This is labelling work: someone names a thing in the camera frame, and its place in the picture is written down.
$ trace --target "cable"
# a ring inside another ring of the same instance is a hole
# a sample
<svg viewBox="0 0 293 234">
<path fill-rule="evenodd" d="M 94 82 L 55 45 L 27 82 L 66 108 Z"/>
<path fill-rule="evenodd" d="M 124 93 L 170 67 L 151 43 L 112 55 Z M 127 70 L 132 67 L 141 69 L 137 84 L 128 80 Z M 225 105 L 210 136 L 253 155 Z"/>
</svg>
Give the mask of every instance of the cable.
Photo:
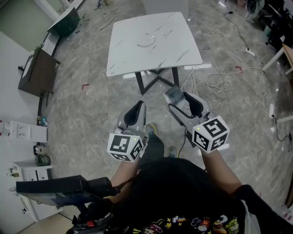
<svg viewBox="0 0 293 234">
<path fill-rule="evenodd" d="M 180 155 L 180 152 L 181 152 L 181 150 L 183 149 L 183 146 L 185 145 L 185 141 L 186 141 L 186 136 L 185 136 L 185 134 L 186 134 L 186 129 L 185 129 L 185 133 L 184 133 L 184 142 L 183 142 L 183 144 L 182 144 L 182 146 L 181 146 L 181 149 L 179 150 L 179 153 L 178 153 L 178 158 L 179 158 L 179 155 Z"/>
<path fill-rule="evenodd" d="M 288 147 L 288 152 L 290 152 L 291 151 L 291 149 L 292 149 L 292 134 L 291 134 L 291 131 L 292 131 L 292 129 L 293 129 L 293 127 L 291 127 L 291 129 L 290 129 L 290 131 L 289 131 L 289 135 L 286 135 L 286 136 L 284 136 L 283 137 L 283 139 L 282 140 L 280 140 L 279 139 L 279 136 L 278 136 L 278 128 L 277 128 L 277 118 L 274 116 L 274 115 L 272 115 L 272 117 L 274 118 L 274 123 L 275 123 L 275 126 L 276 126 L 276 135 L 277 135 L 277 139 L 278 139 L 278 141 L 284 141 L 286 138 L 289 138 L 289 147 Z"/>
<path fill-rule="evenodd" d="M 241 2 L 241 1 L 238 1 L 238 3 L 237 3 L 237 5 L 236 5 L 236 8 L 235 8 L 235 10 L 234 10 L 234 11 L 232 11 L 232 13 L 231 13 L 231 14 L 233 14 L 233 13 L 234 13 L 234 12 L 237 10 L 237 8 L 238 8 L 238 6 L 239 6 L 240 2 Z"/>
<path fill-rule="evenodd" d="M 200 69 L 199 66 L 192 66 L 192 72 L 187 76 L 186 80 L 184 81 L 183 85 L 181 86 L 181 89 L 183 89 L 183 87 L 184 87 L 184 92 L 186 92 L 186 90 L 185 90 L 185 86 L 186 86 L 186 83 L 187 83 L 188 79 L 190 78 L 190 76 L 192 76 L 192 80 L 193 80 L 193 91 L 192 91 L 192 93 L 194 92 L 194 88 L 195 88 L 195 80 L 194 80 L 194 77 L 193 77 L 193 72 L 195 72 L 194 69 L 195 69 L 196 67 L 198 67 L 198 68 Z"/>
<path fill-rule="evenodd" d="M 226 15 L 227 15 L 227 14 L 233 14 L 233 13 L 234 13 L 233 11 L 229 11 L 229 12 L 225 13 L 225 15 L 224 15 L 224 17 L 225 17 L 229 22 L 231 22 L 231 23 L 233 23 L 233 22 L 232 22 L 231 20 L 229 20 L 229 19 L 226 17 Z M 237 29 L 238 29 L 238 33 L 239 33 L 239 36 L 240 36 L 241 39 L 244 41 L 244 43 L 245 43 L 247 49 L 249 50 L 249 47 L 248 47 L 246 41 L 244 40 L 244 38 L 243 38 L 243 37 L 241 36 L 241 34 L 240 34 L 240 30 L 239 30 L 238 26 L 237 26 L 235 23 L 233 23 L 233 24 L 237 27 Z"/>
<path fill-rule="evenodd" d="M 108 25 L 110 25 L 110 24 L 113 22 L 113 20 L 114 20 L 115 18 L 116 18 L 116 16 L 114 16 L 114 18 L 111 20 L 111 22 L 110 22 L 109 24 L 107 24 L 106 26 L 100 28 L 100 30 L 102 30 L 102 29 L 104 29 L 105 27 L 107 27 Z"/>
<path fill-rule="evenodd" d="M 211 76 L 211 75 L 230 75 L 230 74 L 239 74 L 239 73 L 244 72 L 244 71 L 246 71 L 246 70 L 248 70 L 248 69 L 262 69 L 262 68 L 258 68 L 258 67 L 249 67 L 249 68 L 246 68 L 246 69 L 244 69 L 244 70 L 242 70 L 242 71 L 239 71 L 239 72 L 230 72 L 230 73 L 212 73 L 212 74 L 209 74 L 209 75 L 207 75 L 207 76 L 205 77 L 205 81 L 201 81 L 201 82 L 197 83 L 197 84 L 194 86 L 194 89 L 195 89 L 200 83 L 204 83 L 204 84 L 206 84 L 207 86 L 209 86 L 209 87 L 211 87 L 211 88 L 216 88 L 216 89 L 218 89 L 218 90 L 220 90 L 220 91 L 224 91 L 224 92 L 229 91 L 229 90 L 231 90 L 231 89 L 233 88 L 233 86 L 232 86 L 232 84 L 231 84 L 230 81 L 224 80 L 224 81 L 222 81 L 221 83 L 219 83 L 219 84 L 217 84 L 217 85 L 211 85 L 211 84 L 209 84 L 209 83 L 207 82 L 207 78 L 208 78 L 209 76 Z M 193 72 L 194 72 L 194 69 L 192 69 L 192 72 L 187 76 L 185 82 L 183 83 L 183 85 L 182 85 L 182 87 L 181 87 L 181 89 L 184 87 L 184 91 L 185 91 L 185 85 L 186 85 L 186 82 L 187 82 L 188 78 L 193 74 Z M 230 84 L 230 88 L 229 88 L 229 89 L 220 89 L 220 88 L 218 88 L 218 86 L 221 85 L 221 84 L 223 84 L 223 83 L 228 83 L 228 84 Z"/>
<path fill-rule="evenodd" d="M 82 21 L 90 21 L 90 19 L 84 20 L 85 16 L 86 16 L 86 14 L 84 13 L 84 14 L 82 15 L 82 17 L 79 18 L 79 20 L 82 20 Z"/>
<path fill-rule="evenodd" d="M 67 218 L 67 219 L 69 219 L 70 221 L 72 221 L 72 219 L 66 217 L 65 215 L 63 215 L 63 214 L 61 214 L 61 213 L 58 213 L 58 214 L 59 214 L 59 215 L 62 215 L 64 218 Z"/>
</svg>

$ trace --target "white wall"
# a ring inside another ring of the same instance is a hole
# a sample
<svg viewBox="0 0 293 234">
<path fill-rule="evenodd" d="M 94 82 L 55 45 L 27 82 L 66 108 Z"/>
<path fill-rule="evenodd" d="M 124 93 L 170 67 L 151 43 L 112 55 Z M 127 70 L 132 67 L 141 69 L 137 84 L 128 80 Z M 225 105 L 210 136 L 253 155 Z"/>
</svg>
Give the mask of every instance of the white wall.
<svg viewBox="0 0 293 234">
<path fill-rule="evenodd" d="M 287 8 L 291 14 L 293 14 L 293 1 L 292 0 L 284 0 L 284 9 Z"/>
<path fill-rule="evenodd" d="M 0 119 L 36 124 L 39 98 L 18 90 L 18 65 L 25 65 L 29 52 L 0 32 Z M 33 143 L 0 137 L 0 232 L 16 234 L 34 223 L 22 214 L 20 199 L 9 192 L 15 186 L 8 177 L 11 162 L 33 159 Z"/>
</svg>

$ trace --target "cartoon print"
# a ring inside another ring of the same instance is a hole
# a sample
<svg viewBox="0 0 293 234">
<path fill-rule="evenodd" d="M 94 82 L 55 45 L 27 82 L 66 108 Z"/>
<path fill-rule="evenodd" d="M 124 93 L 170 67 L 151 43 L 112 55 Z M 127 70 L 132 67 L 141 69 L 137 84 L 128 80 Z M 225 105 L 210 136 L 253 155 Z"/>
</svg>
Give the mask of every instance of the cartoon print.
<svg viewBox="0 0 293 234">
<path fill-rule="evenodd" d="M 204 218 L 200 220 L 199 218 L 194 218 L 191 222 L 191 225 L 204 234 L 210 227 L 211 220 L 209 218 Z"/>
<path fill-rule="evenodd" d="M 227 234 L 226 229 L 224 228 L 223 223 L 227 222 L 228 218 L 225 215 L 221 215 L 221 217 L 216 220 L 213 224 L 213 231 L 214 233 L 219 233 L 219 234 Z"/>
<path fill-rule="evenodd" d="M 208 230 L 209 226 L 210 226 L 210 219 L 204 218 L 201 221 L 200 225 L 197 227 L 197 230 L 199 230 L 202 233 L 205 233 Z"/>
<path fill-rule="evenodd" d="M 239 232 L 238 219 L 233 217 L 233 219 L 226 225 L 228 229 L 228 234 L 237 234 Z"/>
<path fill-rule="evenodd" d="M 163 222 L 163 219 L 158 220 L 157 222 L 152 222 L 151 225 L 147 228 L 144 228 L 142 232 L 137 229 L 133 229 L 133 233 L 142 233 L 142 234 L 157 234 L 157 233 L 162 233 L 162 228 L 159 226 Z"/>
<path fill-rule="evenodd" d="M 195 227 L 197 224 L 199 224 L 201 220 L 199 218 L 194 218 L 191 222 L 191 226 Z"/>
<path fill-rule="evenodd" d="M 123 233 L 127 232 L 128 229 L 129 229 L 129 226 L 123 230 Z"/>
<path fill-rule="evenodd" d="M 184 217 L 175 216 L 172 218 L 172 223 L 178 223 L 181 226 L 181 223 L 185 222 L 186 219 Z"/>
<path fill-rule="evenodd" d="M 171 228 L 171 226 L 172 226 L 172 224 L 171 224 L 171 223 L 167 223 L 167 224 L 165 225 L 165 227 L 166 227 L 166 228 L 168 228 L 168 229 L 170 229 L 170 228 Z"/>
</svg>

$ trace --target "power strip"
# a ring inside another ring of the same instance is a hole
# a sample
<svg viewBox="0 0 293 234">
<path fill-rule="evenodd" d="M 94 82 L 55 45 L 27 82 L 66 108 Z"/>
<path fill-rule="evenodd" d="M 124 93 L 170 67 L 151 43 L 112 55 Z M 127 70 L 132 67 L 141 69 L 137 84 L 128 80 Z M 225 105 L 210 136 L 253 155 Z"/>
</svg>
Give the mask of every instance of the power strip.
<svg viewBox="0 0 293 234">
<path fill-rule="evenodd" d="M 275 112 L 275 105 L 271 103 L 270 104 L 270 111 L 269 111 L 270 119 L 273 119 L 274 112 Z"/>
<path fill-rule="evenodd" d="M 250 49 L 248 49 L 248 48 L 245 49 L 245 52 L 246 52 L 246 53 L 249 53 L 249 54 L 250 54 L 251 56 L 253 56 L 253 57 L 255 56 L 255 53 L 252 52 L 252 51 L 251 51 Z"/>
</svg>

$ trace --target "marble tabletop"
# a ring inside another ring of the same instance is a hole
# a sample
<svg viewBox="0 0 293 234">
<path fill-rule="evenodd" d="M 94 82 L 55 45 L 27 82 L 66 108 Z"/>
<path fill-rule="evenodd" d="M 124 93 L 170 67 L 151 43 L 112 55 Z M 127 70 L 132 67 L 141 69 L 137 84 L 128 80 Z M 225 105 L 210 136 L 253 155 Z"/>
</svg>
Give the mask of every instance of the marble tabletop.
<svg viewBox="0 0 293 234">
<path fill-rule="evenodd" d="M 142 35 L 155 36 L 139 46 Z M 202 63 L 196 42 L 181 12 L 146 15 L 114 23 L 107 76 Z"/>
</svg>

